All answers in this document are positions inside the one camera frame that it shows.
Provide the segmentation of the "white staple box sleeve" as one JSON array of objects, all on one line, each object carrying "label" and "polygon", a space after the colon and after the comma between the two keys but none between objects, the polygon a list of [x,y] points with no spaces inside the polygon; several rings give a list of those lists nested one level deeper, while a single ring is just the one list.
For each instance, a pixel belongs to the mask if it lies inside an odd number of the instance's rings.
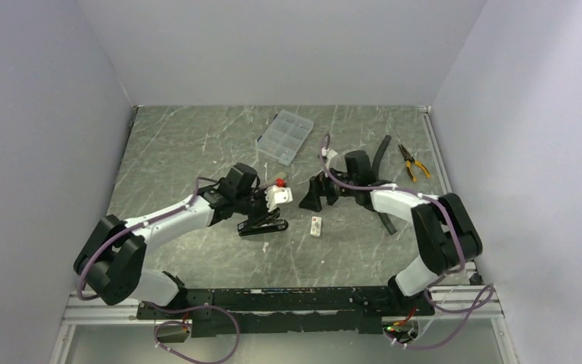
[{"label": "white staple box sleeve", "polygon": [[318,216],[311,217],[310,235],[313,237],[321,236],[322,218]]}]

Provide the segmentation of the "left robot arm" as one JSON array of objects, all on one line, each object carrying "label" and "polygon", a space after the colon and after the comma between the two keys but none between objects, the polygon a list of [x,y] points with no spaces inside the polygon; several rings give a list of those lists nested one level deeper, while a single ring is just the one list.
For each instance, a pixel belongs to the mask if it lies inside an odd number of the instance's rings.
[{"label": "left robot arm", "polygon": [[175,319],[189,305],[189,291],[176,275],[147,269],[146,256],[234,215],[245,217],[236,226],[241,237],[285,231],[289,223],[280,217],[280,206],[292,201],[293,192],[283,178],[263,184],[254,168],[237,163],[218,180],[197,177],[189,196],[156,212],[126,219],[106,215],[74,261],[77,296],[109,306],[129,298],[141,300]]}]

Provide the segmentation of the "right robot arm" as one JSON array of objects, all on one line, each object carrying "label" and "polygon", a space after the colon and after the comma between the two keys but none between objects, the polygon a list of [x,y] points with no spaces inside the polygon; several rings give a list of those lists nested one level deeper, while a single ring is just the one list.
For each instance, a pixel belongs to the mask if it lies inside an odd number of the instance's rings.
[{"label": "right robot arm", "polygon": [[310,179],[299,207],[320,212],[323,201],[331,206],[339,198],[352,197],[385,224],[396,217],[413,225],[418,255],[389,279],[386,304],[390,311],[406,314],[430,285],[447,273],[463,270],[468,260],[481,254],[482,242],[458,195],[427,195],[380,180],[362,150],[346,154],[345,172],[330,168],[335,156],[332,149],[321,149],[322,171]]}]

